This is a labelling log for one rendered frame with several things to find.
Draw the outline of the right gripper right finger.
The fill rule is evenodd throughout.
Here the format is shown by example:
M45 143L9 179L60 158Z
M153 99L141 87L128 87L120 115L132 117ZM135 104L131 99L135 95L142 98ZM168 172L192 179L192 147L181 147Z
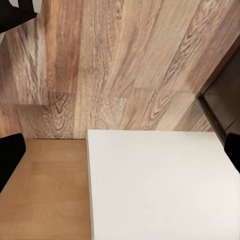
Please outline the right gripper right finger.
M240 135L229 133L225 141L224 151L240 173Z

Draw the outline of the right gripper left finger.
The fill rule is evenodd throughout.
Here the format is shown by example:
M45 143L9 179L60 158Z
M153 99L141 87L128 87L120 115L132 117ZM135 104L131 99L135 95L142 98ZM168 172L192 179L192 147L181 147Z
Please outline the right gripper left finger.
M22 133L0 138L0 193L26 153Z

